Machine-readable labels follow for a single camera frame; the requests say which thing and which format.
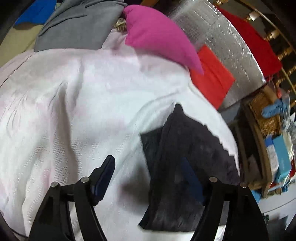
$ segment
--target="light blue box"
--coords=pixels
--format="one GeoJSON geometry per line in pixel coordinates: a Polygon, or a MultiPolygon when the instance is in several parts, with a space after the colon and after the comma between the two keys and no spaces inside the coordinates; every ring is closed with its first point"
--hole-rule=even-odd
{"type": "Polygon", "coordinates": [[[273,143],[279,159],[279,170],[276,174],[275,182],[281,183],[285,181],[285,178],[289,175],[292,167],[283,136],[280,135],[277,138],[274,138],[273,143]]]}

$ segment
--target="beige fabric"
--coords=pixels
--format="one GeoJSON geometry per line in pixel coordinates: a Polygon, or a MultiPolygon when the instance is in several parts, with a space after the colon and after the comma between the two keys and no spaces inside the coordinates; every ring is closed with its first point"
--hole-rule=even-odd
{"type": "Polygon", "coordinates": [[[42,26],[21,23],[11,28],[0,45],[0,67],[16,55],[33,49],[42,26]]]}

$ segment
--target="white blanket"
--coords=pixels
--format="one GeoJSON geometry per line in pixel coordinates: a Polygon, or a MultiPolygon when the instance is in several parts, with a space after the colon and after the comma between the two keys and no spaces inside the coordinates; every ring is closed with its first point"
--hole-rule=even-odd
{"type": "MultiPolygon", "coordinates": [[[[230,130],[188,70],[125,46],[124,38],[112,31],[98,51],[29,51],[0,69],[0,209],[17,232],[29,235],[51,182],[75,183],[113,155],[115,172],[95,207],[107,239],[190,240],[192,232],[138,226],[149,190],[139,134],[163,126],[177,102],[219,138],[238,168],[230,130]]],[[[83,240],[73,206],[71,219],[83,240]]]]}

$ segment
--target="wicker basket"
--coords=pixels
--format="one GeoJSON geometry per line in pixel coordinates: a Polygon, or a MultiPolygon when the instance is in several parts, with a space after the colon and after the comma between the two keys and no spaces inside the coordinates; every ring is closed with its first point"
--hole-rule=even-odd
{"type": "Polygon", "coordinates": [[[281,133],[281,119],[279,115],[265,119],[262,117],[262,109],[273,104],[277,99],[276,94],[268,87],[264,87],[253,100],[249,102],[257,124],[261,130],[263,137],[267,135],[279,135],[281,133]]]}

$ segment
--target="pink pillow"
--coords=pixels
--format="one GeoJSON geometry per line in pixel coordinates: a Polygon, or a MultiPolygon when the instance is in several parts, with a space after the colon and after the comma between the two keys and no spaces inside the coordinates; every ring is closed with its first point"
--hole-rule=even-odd
{"type": "Polygon", "coordinates": [[[123,12],[128,30],[126,45],[153,51],[203,74],[194,46],[167,16],[141,5],[130,5],[123,12]]]}

